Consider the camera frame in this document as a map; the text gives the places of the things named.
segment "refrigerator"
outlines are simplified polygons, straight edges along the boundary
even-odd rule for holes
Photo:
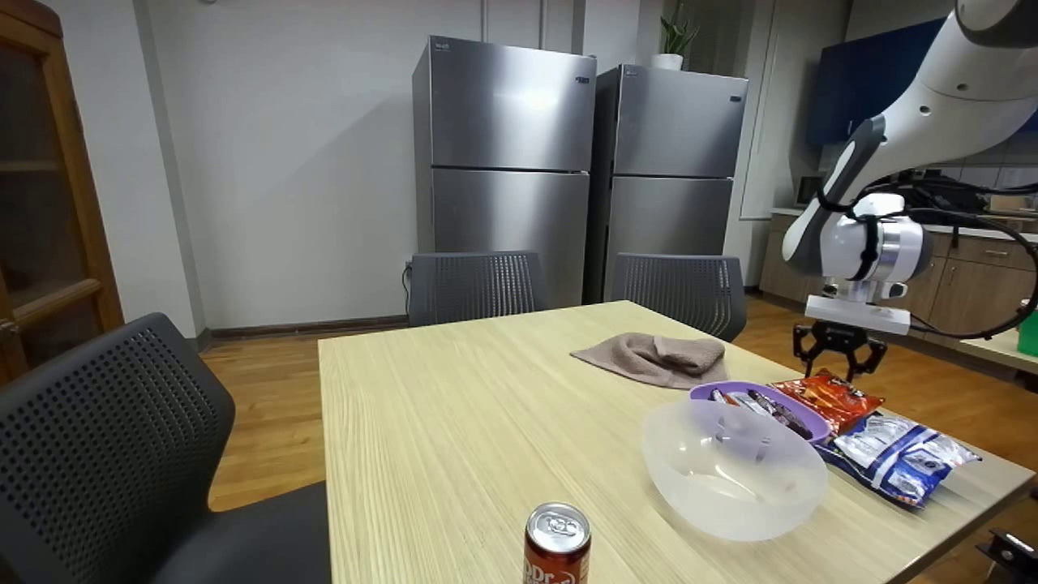
[[[416,76],[417,250],[535,250],[544,303],[585,295],[593,56],[433,35]]]
[[[723,252],[745,79],[619,64],[598,79],[585,303],[615,252]]]

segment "chair backrest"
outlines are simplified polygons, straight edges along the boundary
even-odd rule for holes
[[[634,299],[723,341],[745,327],[735,256],[619,252],[608,277],[608,299]]]
[[[0,389],[0,564],[18,581],[145,581],[209,515],[235,421],[170,317],[95,338]]]
[[[416,252],[407,277],[411,324],[518,315],[544,306],[535,252]]]

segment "wooden table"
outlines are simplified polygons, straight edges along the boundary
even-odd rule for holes
[[[906,514],[832,472],[790,536],[706,539],[668,514],[638,456],[643,416],[686,394],[571,358],[624,331],[701,338],[613,303],[324,341],[335,581],[518,581],[526,515],[544,499],[590,515],[590,581],[898,581],[1031,477],[986,456]],[[796,378],[739,349],[727,372]]]
[[[996,338],[960,341],[956,352],[972,354],[972,358],[988,359],[988,365],[998,365],[998,367],[1008,367],[1008,369],[1022,369],[1022,372],[1038,378],[1038,358],[1022,354],[1016,343],[1020,343],[1020,331],[1008,327],[1008,331],[1001,331]]]

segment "can lid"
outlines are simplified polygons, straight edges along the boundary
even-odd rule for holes
[[[567,556],[590,541],[587,515],[567,504],[541,504],[526,524],[526,536],[544,552]]]

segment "red soda can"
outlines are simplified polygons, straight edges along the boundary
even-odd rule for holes
[[[526,524],[526,584],[585,584],[590,526],[577,505],[541,504]]]

